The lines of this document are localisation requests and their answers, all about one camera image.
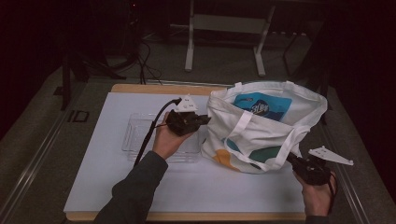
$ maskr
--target white tote bag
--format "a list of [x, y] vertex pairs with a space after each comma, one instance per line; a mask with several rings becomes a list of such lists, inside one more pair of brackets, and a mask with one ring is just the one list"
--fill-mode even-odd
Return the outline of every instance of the white tote bag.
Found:
[[[291, 99], [282, 120], [267, 119], [233, 105], [237, 95], [253, 92]], [[326, 110], [325, 97], [288, 81], [236, 83], [230, 89], [212, 91], [207, 102], [211, 120], [202, 154], [243, 173], [280, 169], [290, 152], [300, 154], [299, 143]]]

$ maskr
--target blue package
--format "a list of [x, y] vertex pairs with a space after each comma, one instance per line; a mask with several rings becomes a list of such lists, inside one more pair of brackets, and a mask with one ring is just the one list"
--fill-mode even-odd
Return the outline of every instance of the blue package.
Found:
[[289, 110], [291, 99], [253, 92], [237, 95], [233, 105], [255, 115], [281, 121]]

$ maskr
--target cable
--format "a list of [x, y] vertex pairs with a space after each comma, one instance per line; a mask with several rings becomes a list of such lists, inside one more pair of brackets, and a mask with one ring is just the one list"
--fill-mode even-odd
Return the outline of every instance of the cable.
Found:
[[155, 118], [155, 120], [151, 122], [148, 133], [146, 134], [145, 139], [143, 140], [142, 147], [140, 148], [140, 150], [137, 154], [136, 160], [134, 161], [134, 167], [136, 167], [136, 165], [140, 162], [143, 152], [145, 151], [146, 146], [149, 143], [149, 139], [151, 138], [152, 133], [154, 132], [154, 129], [156, 128], [156, 124], [157, 124], [158, 119], [160, 118], [160, 115], [163, 113], [165, 108], [168, 107], [169, 105], [171, 105], [171, 104], [178, 105], [178, 103], [180, 103], [180, 102], [181, 102], [181, 98], [178, 98], [178, 99], [171, 100], [168, 103], [166, 103], [166, 105], [164, 105], [163, 108], [161, 108], [160, 112], [157, 114], [157, 117]]

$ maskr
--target forearm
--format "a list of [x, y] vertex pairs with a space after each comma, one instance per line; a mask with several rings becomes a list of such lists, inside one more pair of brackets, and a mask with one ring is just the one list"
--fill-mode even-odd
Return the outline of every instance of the forearm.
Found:
[[95, 223], [144, 223], [155, 189], [167, 169], [166, 161], [148, 152], [128, 176], [113, 187], [113, 197], [99, 212]]
[[308, 216], [305, 219], [305, 224], [329, 224], [329, 217]]

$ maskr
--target transparent tray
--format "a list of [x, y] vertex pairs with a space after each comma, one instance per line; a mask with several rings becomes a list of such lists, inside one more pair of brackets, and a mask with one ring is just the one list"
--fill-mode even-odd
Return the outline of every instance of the transparent tray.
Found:
[[[128, 122], [128, 127], [126, 129], [126, 133], [124, 136], [124, 141], [122, 144], [122, 150], [128, 152], [128, 160], [134, 161], [137, 157], [137, 154], [143, 144], [143, 140], [146, 137], [146, 134], [149, 132], [149, 127], [151, 122], [155, 120], [156, 114], [139, 114], [133, 113]], [[157, 122], [160, 124], [163, 120], [163, 116], [161, 116]], [[145, 151], [143, 152], [143, 156], [150, 150], [152, 150], [154, 139], [155, 139], [155, 131], [153, 132], [148, 145], [146, 146]], [[178, 151], [168, 158], [168, 161], [181, 161], [181, 162], [195, 162], [198, 158], [198, 154], [201, 151], [200, 146], [200, 132], [196, 132], [191, 137], [186, 139], [184, 143], [180, 146]]]

